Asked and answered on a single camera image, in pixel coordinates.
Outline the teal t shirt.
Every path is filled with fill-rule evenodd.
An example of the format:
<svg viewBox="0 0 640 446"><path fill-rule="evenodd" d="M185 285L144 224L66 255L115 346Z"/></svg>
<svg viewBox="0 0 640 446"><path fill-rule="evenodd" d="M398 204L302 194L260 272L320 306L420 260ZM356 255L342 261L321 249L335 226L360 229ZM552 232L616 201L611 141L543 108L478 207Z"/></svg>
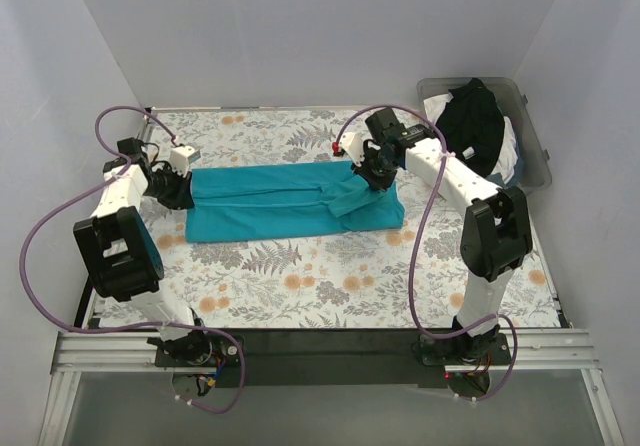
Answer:
<svg viewBox="0 0 640 446"><path fill-rule="evenodd" d="M374 191L347 161L193 172L186 241L223 243L398 229L396 190Z"/></svg>

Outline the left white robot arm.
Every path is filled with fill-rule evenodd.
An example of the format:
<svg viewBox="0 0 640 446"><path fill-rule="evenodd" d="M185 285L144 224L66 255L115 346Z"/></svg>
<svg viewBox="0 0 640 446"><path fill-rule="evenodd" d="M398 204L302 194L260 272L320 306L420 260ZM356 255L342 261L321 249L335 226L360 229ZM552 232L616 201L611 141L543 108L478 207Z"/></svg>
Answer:
<svg viewBox="0 0 640 446"><path fill-rule="evenodd" d="M89 280L103 298L135 309L156 322L161 341L193 366L205 364L213 352L211 339L193 327L202 322L185 302L161 284L164 266L139 209L150 197L169 210L194 207L191 164L200 157L192 146L172 148L167 160L152 161L147 144L127 138L118 156L103 166L108 183L90 218L74 225L73 234Z"/></svg>

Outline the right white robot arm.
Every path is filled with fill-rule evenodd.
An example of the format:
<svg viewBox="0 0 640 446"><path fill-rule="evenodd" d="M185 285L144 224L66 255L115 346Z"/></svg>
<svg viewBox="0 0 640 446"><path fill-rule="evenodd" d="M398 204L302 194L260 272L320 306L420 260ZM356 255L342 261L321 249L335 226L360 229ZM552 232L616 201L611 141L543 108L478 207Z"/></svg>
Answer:
<svg viewBox="0 0 640 446"><path fill-rule="evenodd" d="M400 122L392 106L365 109L370 136L342 131L333 150L346 153L352 170L373 190L387 190L403 169L428 184L463 220L460 255L468 270L463 305L454 317L454 355L475 363L489 350L486 337L500 321L508 282L533 249L525 193L484 179L449 151L444 135L427 119Z"/></svg>

